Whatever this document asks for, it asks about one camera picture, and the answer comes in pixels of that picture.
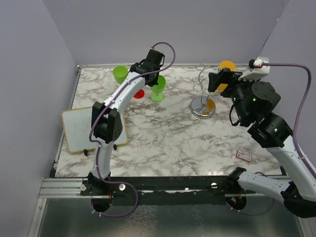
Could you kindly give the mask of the red plastic wine glass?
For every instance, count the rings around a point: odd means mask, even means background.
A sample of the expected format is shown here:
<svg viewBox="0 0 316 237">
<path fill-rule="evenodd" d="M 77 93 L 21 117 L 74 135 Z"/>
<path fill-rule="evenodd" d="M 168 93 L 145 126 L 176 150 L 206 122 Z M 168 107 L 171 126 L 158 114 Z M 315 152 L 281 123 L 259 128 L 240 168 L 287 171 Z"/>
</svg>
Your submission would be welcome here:
<svg viewBox="0 0 316 237">
<path fill-rule="evenodd" d="M 141 99 L 141 98 L 144 97 L 144 95 L 145 95 L 144 90 L 140 89 L 133 97 L 134 97 L 135 99 Z"/>
</svg>

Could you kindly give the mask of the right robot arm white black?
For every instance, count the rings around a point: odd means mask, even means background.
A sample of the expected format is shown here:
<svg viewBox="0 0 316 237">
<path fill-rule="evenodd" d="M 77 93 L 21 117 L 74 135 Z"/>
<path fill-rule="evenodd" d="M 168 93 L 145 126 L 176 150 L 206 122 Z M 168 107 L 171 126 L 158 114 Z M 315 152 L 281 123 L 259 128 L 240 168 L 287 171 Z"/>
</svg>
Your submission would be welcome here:
<svg viewBox="0 0 316 237">
<path fill-rule="evenodd" d="M 221 96 L 231 98 L 238 117 L 236 124 L 247 127 L 251 138 L 272 154 L 291 178 L 291 181 L 280 181 L 237 167 L 227 177 L 228 190 L 236 193 L 227 200 L 229 205 L 244 209 L 246 202 L 239 194 L 254 191 L 283 203 L 298 217 L 315 217 L 316 169 L 294 144 L 294 131 L 273 113 L 281 96 L 269 82 L 250 79 L 228 68 L 209 73 L 208 78 L 209 92 L 215 92 L 221 84 L 227 85 Z"/>
</svg>

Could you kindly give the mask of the green wine glass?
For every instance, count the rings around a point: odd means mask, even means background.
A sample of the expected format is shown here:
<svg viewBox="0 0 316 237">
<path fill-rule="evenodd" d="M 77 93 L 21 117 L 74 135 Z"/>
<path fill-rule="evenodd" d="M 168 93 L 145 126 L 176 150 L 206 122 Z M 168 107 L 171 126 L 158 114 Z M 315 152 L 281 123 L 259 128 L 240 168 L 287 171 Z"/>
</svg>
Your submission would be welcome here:
<svg viewBox="0 0 316 237">
<path fill-rule="evenodd" d="M 117 66 L 113 69 L 113 76 L 118 84 L 122 84 L 128 75 L 128 68 L 126 66 Z"/>
<path fill-rule="evenodd" d="M 158 77 L 158 84 L 154 85 L 151 88 L 151 99 L 155 102 L 160 102 L 164 98 L 164 89 L 166 85 L 165 77 L 159 75 Z"/>
</svg>

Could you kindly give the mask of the orange plastic wine glass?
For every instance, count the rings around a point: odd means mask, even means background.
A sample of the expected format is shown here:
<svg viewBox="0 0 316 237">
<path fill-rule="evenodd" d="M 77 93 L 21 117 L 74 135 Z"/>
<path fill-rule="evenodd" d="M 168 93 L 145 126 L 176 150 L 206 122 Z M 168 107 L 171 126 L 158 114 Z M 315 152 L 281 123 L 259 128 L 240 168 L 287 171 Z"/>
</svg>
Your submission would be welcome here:
<svg viewBox="0 0 316 237">
<path fill-rule="evenodd" d="M 212 114 L 216 110 L 215 102 L 209 97 L 213 94 L 222 93 L 228 86 L 232 77 L 234 76 L 234 70 L 236 66 L 231 61 L 222 61 L 219 65 L 217 72 L 208 73 L 208 86 L 207 86 L 207 100 L 205 102 L 205 111 Z"/>
</svg>

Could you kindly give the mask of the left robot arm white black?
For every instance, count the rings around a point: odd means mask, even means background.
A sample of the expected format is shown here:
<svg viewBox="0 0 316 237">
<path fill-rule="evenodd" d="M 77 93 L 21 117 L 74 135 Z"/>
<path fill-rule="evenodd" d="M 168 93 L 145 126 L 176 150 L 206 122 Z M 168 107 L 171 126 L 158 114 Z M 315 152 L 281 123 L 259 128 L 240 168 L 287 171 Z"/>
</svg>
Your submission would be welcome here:
<svg viewBox="0 0 316 237">
<path fill-rule="evenodd" d="M 108 99 L 92 106 L 89 140 L 97 146 L 94 165 L 81 186 L 81 195 L 110 195 L 114 186 L 120 184 L 110 181 L 110 160 L 115 141 L 122 134 L 122 113 L 139 90 L 158 84 L 164 58 L 163 53 L 151 48 L 145 59 L 131 66 L 125 81 Z"/>
</svg>

